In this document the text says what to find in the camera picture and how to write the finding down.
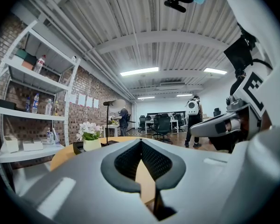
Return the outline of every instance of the black cable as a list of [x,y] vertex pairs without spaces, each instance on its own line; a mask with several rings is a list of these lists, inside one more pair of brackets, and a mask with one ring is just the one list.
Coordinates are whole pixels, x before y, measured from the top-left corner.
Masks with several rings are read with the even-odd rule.
[[264,61],[262,61],[262,60],[253,59],[252,62],[258,62],[258,63],[264,64],[267,68],[270,68],[271,70],[273,69],[272,66],[271,66],[269,63],[264,62]]

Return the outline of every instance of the fluorescent light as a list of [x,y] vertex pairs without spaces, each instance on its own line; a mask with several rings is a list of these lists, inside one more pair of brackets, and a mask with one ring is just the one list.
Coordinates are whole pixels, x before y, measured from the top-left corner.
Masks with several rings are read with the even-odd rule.
[[140,69],[140,70],[131,70],[131,71],[127,71],[127,72],[121,72],[121,75],[123,77],[125,77],[125,76],[148,73],[148,72],[155,72],[155,71],[159,71],[159,67],[152,67],[152,68],[145,68],[145,69]]
[[206,68],[204,70],[204,72],[212,72],[212,73],[218,73],[218,74],[222,74],[225,75],[227,73],[227,71],[224,70],[216,70],[216,69],[212,69],[212,68]]
[[188,95],[177,95],[177,96],[191,96],[192,94],[188,94]]
[[154,96],[152,96],[152,97],[141,97],[141,98],[138,98],[138,99],[152,99],[152,98],[154,98]]

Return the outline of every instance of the black office chair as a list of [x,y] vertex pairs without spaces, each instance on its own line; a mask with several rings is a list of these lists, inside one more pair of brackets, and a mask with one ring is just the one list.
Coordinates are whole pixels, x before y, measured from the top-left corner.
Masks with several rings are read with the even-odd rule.
[[157,138],[158,138],[158,133],[157,133],[157,129],[158,129],[158,127],[159,127],[159,118],[160,117],[158,117],[158,115],[155,115],[155,117],[154,117],[154,126],[151,126],[151,129],[153,130],[153,131],[155,131],[155,133],[151,136],[151,137],[153,137],[153,136],[157,136]]
[[144,115],[141,115],[140,118],[139,118],[139,127],[140,129],[138,130],[138,132],[140,133],[141,131],[145,131],[145,116]]
[[[145,120],[146,120],[146,121],[150,121],[150,120],[151,120],[151,116],[150,116],[150,115],[147,115],[146,118],[145,118]],[[152,126],[152,125],[153,125],[152,123],[148,123],[148,124],[147,124],[147,128],[148,128],[148,129],[151,129],[151,126]]]
[[161,117],[158,118],[158,127],[155,129],[155,134],[153,134],[151,137],[160,135],[162,139],[161,142],[169,142],[170,144],[173,144],[173,142],[170,139],[165,139],[165,136],[169,137],[167,134],[170,132],[170,117]]
[[215,117],[215,116],[218,116],[218,115],[220,115],[220,114],[221,114],[220,109],[219,109],[219,108],[216,108],[215,111],[214,111],[214,117]]
[[185,130],[181,128],[181,126],[184,125],[184,122],[183,122],[183,120],[182,120],[181,114],[176,114],[176,116],[175,116],[174,119],[177,119],[177,120],[178,120],[178,121],[177,121],[177,123],[178,123],[178,131],[183,131],[183,132],[184,132]]

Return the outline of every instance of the black mesh grille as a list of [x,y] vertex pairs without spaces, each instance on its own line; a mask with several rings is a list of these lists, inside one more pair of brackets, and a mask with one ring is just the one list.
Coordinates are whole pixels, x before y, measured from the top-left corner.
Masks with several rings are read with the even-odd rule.
[[190,109],[192,109],[192,108],[194,108],[195,104],[193,102],[190,102],[188,106]]
[[172,161],[168,157],[144,143],[142,143],[142,161],[154,180],[167,173],[172,167]]
[[138,143],[117,156],[114,161],[115,168],[124,176],[135,181],[137,167],[141,159],[141,144]]

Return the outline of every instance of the white wall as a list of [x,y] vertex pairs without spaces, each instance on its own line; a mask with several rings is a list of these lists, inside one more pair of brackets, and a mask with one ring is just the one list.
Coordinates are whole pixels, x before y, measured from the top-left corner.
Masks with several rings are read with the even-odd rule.
[[137,102],[137,120],[141,115],[147,115],[148,113],[158,113],[158,112],[176,112],[185,111],[187,101],[190,99],[186,98],[174,98],[174,99],[160,99],[156,101],[139,101]]
[[[249,70],[257,72],[263,79],[267,78],[266,67],[262,64],[255,63],[253,66],[248,66],[245,71]],[[235,81],[235,75],[231,73],[218,81],[205,84],[206,88],[198,94],[203,113],[213,117],[215,108],[220,108],[221,113],[226,113],[226,98],[229,97],[230,88]]]

